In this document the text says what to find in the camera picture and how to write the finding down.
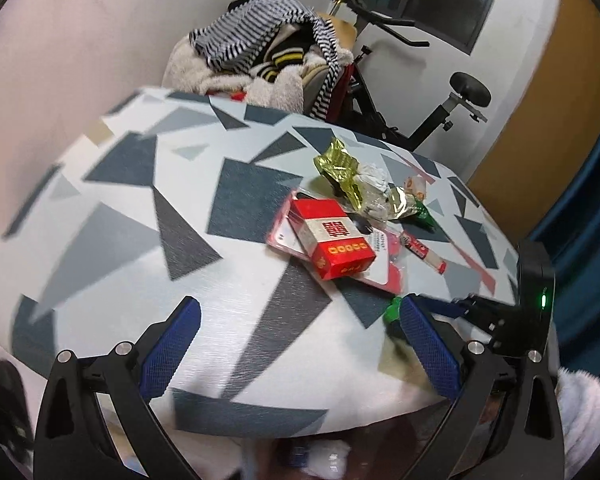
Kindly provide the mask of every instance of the black and white striped cloth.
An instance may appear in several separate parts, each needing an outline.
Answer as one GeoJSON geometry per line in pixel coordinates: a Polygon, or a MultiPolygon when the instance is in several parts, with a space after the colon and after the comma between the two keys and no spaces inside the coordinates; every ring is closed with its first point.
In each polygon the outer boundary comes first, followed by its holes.
{"type": "Polygon", "coordinates": [[[209,68],[249,73],[262,50],[276,37],[282,25],[311,23],[315,43],[329,67],[310,116],[325,120],[331,92],[340,75],[338,40],[331,22],[323,20],[297,0],[250,0],[224,13],[211,25],[189,35],[191,46],[209,68]]]}

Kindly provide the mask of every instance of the white wall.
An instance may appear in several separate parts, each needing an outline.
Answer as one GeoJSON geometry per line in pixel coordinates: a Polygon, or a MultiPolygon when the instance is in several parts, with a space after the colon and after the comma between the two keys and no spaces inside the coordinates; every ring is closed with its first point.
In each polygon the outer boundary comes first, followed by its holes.
{"type": "Polygon", "coordinates": [[[0,12],[0,233],[55,158],[135,88],[159,85],[175,43],[230,1],[7,1],[0,12]]]}
{"type": "Polygon", "coordinates": [[[448,132],[440,127],[417,149],[467,180],[524,95],[553,30],[559,1],[494,0],[470,56],[414,28],[396,31],[410,40],[429,40],[429,48],[403,46],[367,27],[356,47],[366,44],[374,50],[362,73],[376,107],[390,126],[410,135],[448,97],[453,72],[482,81],[493,97],[482,110],[489,122],[475,123],[458,107],[449,117],[454,127],[448,132]]]}

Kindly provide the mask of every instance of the bike seat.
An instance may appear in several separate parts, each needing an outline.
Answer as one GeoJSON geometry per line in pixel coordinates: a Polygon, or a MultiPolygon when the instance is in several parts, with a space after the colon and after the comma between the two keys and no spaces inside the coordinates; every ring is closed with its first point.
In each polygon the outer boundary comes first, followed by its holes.
{"type": "Polygon", "coordinates": [[[460,97],[466,99],[471,104],[484,108],[491,102],[491,93],[489,89],[478,81],[475,77],[456,72],[451,76],[449,84],[460,97]]]}

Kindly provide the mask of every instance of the table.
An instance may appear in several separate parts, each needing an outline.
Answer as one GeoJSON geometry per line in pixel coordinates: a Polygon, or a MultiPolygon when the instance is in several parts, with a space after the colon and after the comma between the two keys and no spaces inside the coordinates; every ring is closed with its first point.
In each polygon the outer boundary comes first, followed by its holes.
{"type": "Polygon", "coordinates": [[[62,349],[109,352],[192,295],[202,327],[152,401],[167,426],[286,437],[436,402],[384,334],[391,295],[320,283],[264,244],[289,190],[319,181],[313,158],[333,135],[398,186],[428,182],[440,228],[409,229],[448,267],[406,256],[404,293],[514,301],[515,250],[441,164],[308,117],[144,88],[49,169],[0,242],[0,345],[44,376],[62,349]]]}

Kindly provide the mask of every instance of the red box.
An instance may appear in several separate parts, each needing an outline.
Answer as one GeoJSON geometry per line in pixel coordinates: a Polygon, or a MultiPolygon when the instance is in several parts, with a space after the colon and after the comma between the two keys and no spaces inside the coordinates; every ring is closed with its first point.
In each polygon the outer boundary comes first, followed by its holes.
{"type": "Polygon", "coordinates": [[[365,237],[333,199],[293,200],[288,218],[324,280],[362,272],[376,259],[365,237]]]}

